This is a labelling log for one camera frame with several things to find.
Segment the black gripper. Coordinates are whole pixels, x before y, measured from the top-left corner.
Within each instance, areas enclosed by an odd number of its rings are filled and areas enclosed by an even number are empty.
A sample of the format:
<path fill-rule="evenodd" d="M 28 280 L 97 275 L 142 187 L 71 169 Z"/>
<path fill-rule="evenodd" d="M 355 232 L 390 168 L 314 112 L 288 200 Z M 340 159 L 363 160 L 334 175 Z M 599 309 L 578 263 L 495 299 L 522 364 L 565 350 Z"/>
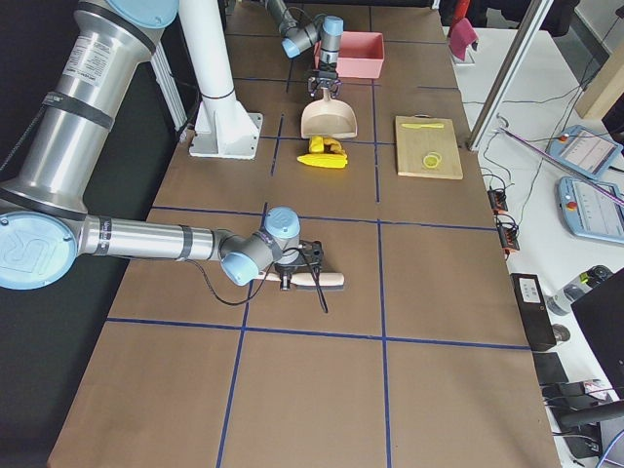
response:
<path fill-rule="evenodd" d="M 299 269 L 320 274 L 323 267 L 324 251 L 320 241 L 301 241 L 296 247 L 283 251 L 283 256 L 274 264 L 278 274 L 292 275 Z"/>
<path fill-rule="evenodd" d="M 327 90 L 332 98 L 336 98 L 341 86 L 336 69 L 337 63 L 319 62 L 319 66 L 312 69 L 308 74 L 308 95 L 314 98 L 317 91 L 321 89 Z"/>

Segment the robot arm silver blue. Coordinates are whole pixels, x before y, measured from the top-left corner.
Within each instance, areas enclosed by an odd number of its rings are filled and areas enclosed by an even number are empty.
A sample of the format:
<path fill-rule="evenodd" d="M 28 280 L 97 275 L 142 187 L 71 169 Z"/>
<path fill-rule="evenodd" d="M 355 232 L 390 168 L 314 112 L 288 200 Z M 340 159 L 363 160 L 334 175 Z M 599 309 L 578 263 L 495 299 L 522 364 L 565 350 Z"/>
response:
<path fill-rule="evenodd" d="M 1 185 L 2 286 L 48 286 L 82 254 L 215 260 L 239 286 L 302 259 L 299 219 L 285 207 L 269 211 L 247 237 L 89 214 L 84 192 L 126 91 L 174 20 L 181 23 L 201 93 L 191 153 L 250 160 L 262 118 L 236 97 L 216 2 L 81 1 L 74 18 L 78 37 L 43 100 L 25 161 Z"/>
<path fill-rule="evenodd" d="M 320 46 L 319 61 L 308 78 L 308 94 L 313 98 L 319 89 L 331 98 L 339 94 L 341 81 L 337 73 L 343 19 L 318 15 L 305 26 L 300 26 L 282 0 L 261 1 L 278 27 L 282 48 L 289 59 Z"/>

